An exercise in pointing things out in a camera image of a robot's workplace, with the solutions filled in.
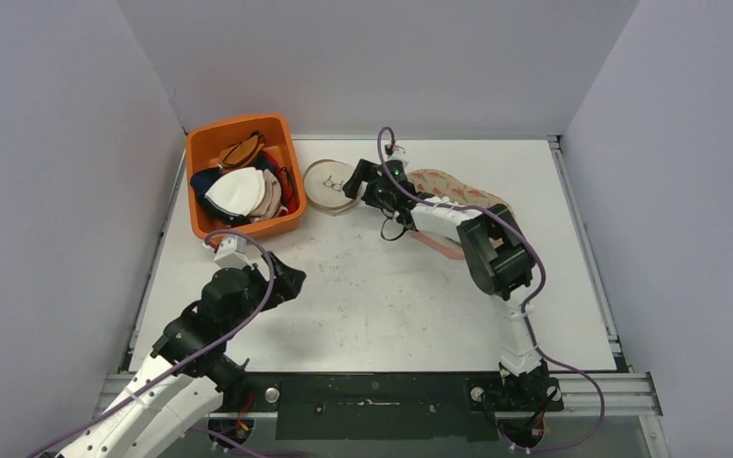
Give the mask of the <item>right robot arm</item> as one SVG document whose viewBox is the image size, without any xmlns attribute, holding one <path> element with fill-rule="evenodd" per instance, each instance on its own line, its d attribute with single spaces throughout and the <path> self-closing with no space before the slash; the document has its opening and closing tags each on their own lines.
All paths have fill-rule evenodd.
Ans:
<svg viewBox="0 0 733 458">
<path fill-rule="evenodd" d="M 503 400 L 515 409 L 534 402 L 539 385 L 529 373 L 541 365 L 541 357 L 513 291 L 532 284 L 536 258 L 521 240 L 510 209 L 501 203 L 461 205 L 426 193 L 412 184 L 400 160 L 376 164 L 361 159 L 349 180 L 335 189 L 383 211 L 406 231 L 457 242 L 476 287 L 500 303 L 500 365 L 512 375 L 501 384 Z"/>
</svg>

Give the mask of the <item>white mesh laundry bag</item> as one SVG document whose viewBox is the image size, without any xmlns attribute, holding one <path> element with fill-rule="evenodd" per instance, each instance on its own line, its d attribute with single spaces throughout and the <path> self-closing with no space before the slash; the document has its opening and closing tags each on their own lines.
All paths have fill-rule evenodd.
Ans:
<svg viewBox="0 0 733 458">
<path fill-rule="evenodd" d="M 339 216 L 357 206 L 360 194 L 349 198 L 344 193 L 344 185 L 354 172 L 352 165 L 338 160 L 321 159 L 312 162 L 303 175 L 309 205 L 330 216 Z"/>
</svg>

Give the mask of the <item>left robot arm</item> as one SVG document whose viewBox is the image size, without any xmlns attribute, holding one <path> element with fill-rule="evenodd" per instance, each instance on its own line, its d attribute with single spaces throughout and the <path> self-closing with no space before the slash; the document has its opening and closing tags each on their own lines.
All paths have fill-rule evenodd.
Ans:
<svg viewBox="0 0 733 458">
<path fill-rule="evenodd" d="M 164 328 L 132 380 L 61 457 L 157 457 L 200 417 L 239 408 L 247 395 L 244 364 L 228 341 L 258 314 L 296 299 L 306 273 L 268 252 L 255 264 L 216 271 L 199 298 Z"/>
</svg>

